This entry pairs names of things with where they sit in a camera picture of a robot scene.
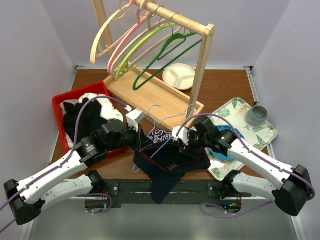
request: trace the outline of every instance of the white wall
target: white wall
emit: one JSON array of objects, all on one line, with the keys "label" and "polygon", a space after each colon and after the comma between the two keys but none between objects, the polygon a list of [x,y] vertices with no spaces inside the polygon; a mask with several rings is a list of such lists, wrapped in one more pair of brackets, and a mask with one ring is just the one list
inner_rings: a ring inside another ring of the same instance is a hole
[{"label": "white wall", "polygon": [[[72,63],[106,68],[107,56],[99,58],[94,66],[89,61],[92,43],[99,30],[92,1],[41,1]],[[104,1],[108,16],[116,11],[118,2]],[[208,68],[253,66],[289,2],[290,0],[157,0],[159,5],[203,25],[216,25]],[[134,14],[130,12],[122,21],[110,25],[113,39],[118,39],[134,22]],[[195,66],[198,52],[199,48],[194,48],[178,61]],[[161,64],[155,64],[154,67],[161,67]]]},{"label": "white wall", "polygon": [[[74,67],[40,0],[0,1],[0,32],[2,185],[48,166],[58,133],[52,98],[70,89]],[[8,206],[0,229],[12,219]],[[20,230],[14,223],[0,239],[17,240]]]},{"label": "white wall", "polygon": [[[291,0],[253,73],[278,135],[276,157],[310,173],[320,194],[320,1]],[[300,213],[309,240],[319,239],[319,197]]]}]

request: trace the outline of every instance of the wooden rack base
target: wooden rack base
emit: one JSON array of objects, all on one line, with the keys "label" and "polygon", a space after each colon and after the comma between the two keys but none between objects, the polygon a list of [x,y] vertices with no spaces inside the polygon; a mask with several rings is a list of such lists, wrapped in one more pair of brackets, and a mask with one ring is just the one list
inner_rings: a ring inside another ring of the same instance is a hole
[{"label": "wooden rack base", "polygon": [[[124,74],[117,81],[110,75],[104,80],[104,83],[108,90],[115,96],[121,98],[130,106],[141,109],[145,113],[146,119],[150,122],[153,121],[148,117],[147,112],[149,107],[153,104],[161,105],[161,107],[155,106],[150,110],[150,115],[153,116],[157,122],[166,117],[185,112],[186,108],[189,106],[190,97],[156,77],[151,79],[139,90],[134,91],[133,83],[142,71],[141,68],[137,67]],[[137,85],[140,84],[140,81],[143,82],[150,76],[151,74],[146,72],[140,78]],[[204,105],[197,101],[193,115],[201,113],[203,109]],[[185,115],[167,119],[162,122],[159,127],[164,130],[172,131],[174,127],[182,125],[186,120],[186,116],[187,113]]]}]

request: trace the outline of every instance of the pink hanger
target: pink hanger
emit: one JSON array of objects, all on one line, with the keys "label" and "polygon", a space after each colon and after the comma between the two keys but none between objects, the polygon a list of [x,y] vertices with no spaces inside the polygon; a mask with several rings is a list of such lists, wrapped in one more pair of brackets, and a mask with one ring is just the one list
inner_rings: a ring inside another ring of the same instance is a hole
[{"label": "pink hanger", "polygon": [[[134,4],[135,0],[130,0],[129,4]],[[122,47],[124,47],[125,43],[127,42],[127,40],[146,22],[147,17],[143,16],[142,18],[140,18],[140,12],[141,10],[138,9],[135,11],[135,18],[136,18],[136,24],[132,26],[132,28],[129,30],[130,32],[128,32],[128,34],[122,39],[122,41],[119,43],[119,45],[116,47],[116,49],[114,50],[109,62],[108,62],[108,73],[111,75],[111,67],[112,64],[114,63],[115,59],[117,58],[117,55],[120,53],[120,50],[122,49]]]}]

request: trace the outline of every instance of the white cloth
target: white cloth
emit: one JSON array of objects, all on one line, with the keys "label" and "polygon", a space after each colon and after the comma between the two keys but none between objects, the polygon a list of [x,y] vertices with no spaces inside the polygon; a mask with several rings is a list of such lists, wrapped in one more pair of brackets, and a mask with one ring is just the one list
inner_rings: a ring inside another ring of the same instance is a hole
[{"label": "white cloth", "polygon": [[[62,109],[62,113],[63,115],[66,115],[67,112],[65,110],[65,106],[64,103],[70,103],[73,105],[76,105],[77,103],[82,104],[84,99],[93,99],[97,96],[106,96],[105,94],[95,94],[95,93],[86,93],[84,95],[82,95],[78,100],[76,99],[72,99],[72,100],[66,100],[62,103],[60,103],[60,108]],[[110,120],[110,119],[118,119],[121,122],[124,121],[124,116],[122,116],[122,114],[114,108],[113,104],[110,102],[110,100],[108,98],[99,98],[97,99],[97,101],[101,104],[101,113],[100,113],[100,117],[106,119],[106,120]],[[65,134],[67,143],[69,148],[72,148],[74,146],[73,141],[71,140],[71,138],[69,137],[68,134]]]}]

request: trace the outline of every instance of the wooden rod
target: wooden rod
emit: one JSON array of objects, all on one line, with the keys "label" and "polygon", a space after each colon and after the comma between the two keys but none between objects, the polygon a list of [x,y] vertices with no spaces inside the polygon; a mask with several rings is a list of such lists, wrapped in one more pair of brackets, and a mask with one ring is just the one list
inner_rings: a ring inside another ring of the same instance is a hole
[{"label": "wooden rod", "polygon": [[[140,5],[144,2],[144,0],[135,0],[134,4],[137,5],[138,7],[140,7]],[[170,11],[164,7],[159,7],[159,5],[154,4],[153,2],[149,1],[146,5],[145,5],[145,10],[148,10],[149,12],[155,13],[156,11],[156,15],[163,17],[177,25],[180,25],[186,29],[189,29],[197,34],[200,35],[204,35],[205,30],[206,30],[206,26],[197,23],[195,21],[192,21],[180,14],[175,14],[175,12]]]},{"label": "wooden rod", "polygon": [[[195,70],[195,75],[194,75],[194,81],[193,81],[193,86],[191,90],[191,95],[190,95],[190,101],[189,101],[189,106],[193,104],[196,106],[197,104],[197,99],[202,83],[202,78],[204,77],[209,53],[210,53],[210,48],[212,45],[212,40],[214,38],[214,33],[215,33],[215,26],[212,24],[209,24],[205,31],[204,35],[202,37],[202,42],[201,42],[201,47],[200,47],[200,52],[199,52],[199,57],[198,57],[198,62],[196,64],[196,70]],[[191,107],[188,109],[187,116],[189,116],[191,112]]]},{"label": "wooden rod", "polygon": [[[108,19],[107,15],[106,15],[104,1],[103,0],[92,0],[92,3],[93,3],[93,8],[95,11],[96,19],[99,23],[99,28],[101,28]],[[104,46],[111,46],[113,44],[113,40],[112,40],[109,26],[107,26],[106,29],[103,31],[102,39],[103,39]],[[114,47],[110,51],[108,51],[109,57],[112,56],[114,51],[115,51]]]}]

